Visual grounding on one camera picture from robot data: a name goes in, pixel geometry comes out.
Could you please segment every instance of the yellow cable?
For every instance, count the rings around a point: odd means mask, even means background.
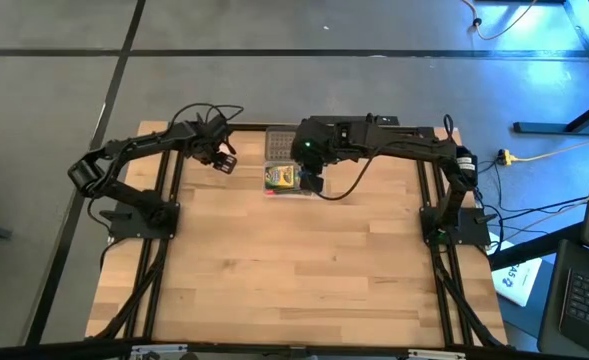
[[[472,16],[474,16],[474,19],[477,19],[478,16],[476,16],[476,6],[474,6],[474,4],[472,4],[469,0],[462,0],[464,3],[467,4],[467,6],[470,7],[470,9],[472,9]],[[505,30],[501,31],[500,33],[496,34],[496,35],[492,35],[492,36],[488,36],[485,37],[482,33],[481,33],[481,26],[480,25],[474,25],[474,27],[476,28],[476,33],[478,34],[478,36],[483,39],[483,40],[492,40],[492,39],[496,39],[497,37],[505,34],[509,29],[512,28],[512,26],[516,25],[517,22],[519,22],[519,20],[521,20],[521,18],[523,16],[525,16],[525,14],[527,14],[528,11],[530,11],[530,9],[532,8],[532,6],[534,6],[534,4],[536,4],[538,0],[532,0],[532,2],[530,3],[530,6],[527,7],[527,9],[525,9],[525,11],[523,11],[523,13],[521,14],[521,16],[519,16],[518,18],[516,18],[516,20],[514,20],[513,23],[510,24],[510,26],[508,26]]]
[[[526,162],[526,161],[534,161],[534,160],[544,159],[546,157],[550,157],[552,155],[556,155],[556,154],[560,154],[562,152],[570,151],[570,150],[573,150],[573,149],[576,149],[576,148],[579,148],[579,147],[585,146],[585,145],[589,145],[589,141],[586,141],[586,142],[580,143],[580,144],[576,144],[576,145],[572,145],[572,146],[566,147],[564,149],[552,151],[551,153],[547,153],[547,154],[543,154],[543,155],[539,155],[539,156],[534,156],[531,158],[518,158],[514,155],[511,155],[512,156],[511,160],[512,160],[512,162],[516,162],[516,161]]]

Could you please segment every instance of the butcher block tabletop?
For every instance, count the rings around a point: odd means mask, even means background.
[[[143,121],[138,135],[166,125]],[[445,136],[443,129],[435,131]],[[458,132],[455,139],[460,143]],[[421,237],[415,161],[377,157],[341,201],[276,199],[263,194],[265,133],[237,131],[231,144],[238,152],[231,175],[193,159],[183,166],[178,231],[169,244],[153,340],[444,346],[429,250]],[[125,182],[153,189],[159,161],[160,155],[132,161]],[[326,168],[328,193],[347,190],[364,162]],[[431,166],[426,168],[431,180]],[[473,206],[472,199],[466,204]],[[107,253],[88,336],[101,331],[130,295],[141,245],[140,239],[126,240]],[[486,257],[473,246],[457,251],[468,302],[506,343]],[[456,306],[449,302],[454,339],[461,343]],[[146,303],[145,298],[135,335],[142,333]]]

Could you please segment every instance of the gray floor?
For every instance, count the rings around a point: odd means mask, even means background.
[[[120,48],[135,3],[3,0],[0,47]],[[572,4],[589,35],[587,0]],[[479,6],[486,33],[522,10]],[[559,6],[537,5],[496,41],[468,33],[470,21],[458,0],[150,0],[134,48],[582,50]],[[14,230],[12,240],[0,241],[0,346],[23,341],[72,192],[65,171],[87,149],[115,64],[115,58],[0,57],[0,225]],[[514,121],[567,122],[589,108],[589,61],[131,58],[106,139],[131,136],[139,121],[168,119],[195,101],[242,104],[247,110],[238,119],[244,122],[372,111],[398,115],[407,125],[436,126],[447,112],[481,160],[498,148],[527,157],[587,140],[509,129]],[[589,190],[589,146],[500,173],[508,208],[581,196]],[[493,172],[481,178],[488,204],[497,203],[495,179]],[[537,229],[552,231],[581,217],[575,211]],[[105,237],[81,217],[44,341],[83,337]],[[508,332],[512,343],[533,350],[531,339]]]

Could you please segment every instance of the desk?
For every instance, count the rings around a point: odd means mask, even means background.
[[[138,133],[165,126],[145,121]],[[185,162],[179,228],[170,242],[153,339],[442,347],[429,250],[421,239],[416,162],[378,157],[339,202],[273,199],[262,193],[264,139],[263,132],[231,136],[238,151],[231,175]],[[159,161],[160,155],[131,162],[126,183],[153,188]],[[328,167],[329,193],[345,191],[363,163]],[[140,248],[140,240],[130,240],[108,252],[88,336],[102,330],[129,296]],[[487,259],[472,246],[457,249],[468,302],[506,343]],[[135,335],[146,308],[144,299]],[[460,343],[451,299],[449,309]]]

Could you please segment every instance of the wooden table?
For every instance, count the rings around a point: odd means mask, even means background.
[[[138,133],[165,126],[144,121]],[[441,130],[437,135],[444,135]],[[170,242],[153,338],[443,346],[429,251],[421,240],[416,163],[377,157],[354,193],[338,202],[267,198],[262,193],[264,138],[263,132],[231,136],[238,151],[231,175],[185,162],[179,229]],[[153,188],[159,159],[131,162],[126,183]],[[363,163],[328,167],[330,194],[344,192]],[[141,243],[126,241],[107,254],[87,335],[102,330],[130,295]],[[506,342],[487,259],[472,246],[457,249],[466,298],[492,334]],[[135,334],[142,332],[146,303]],[[451,299],[449,309],[460,343]]]

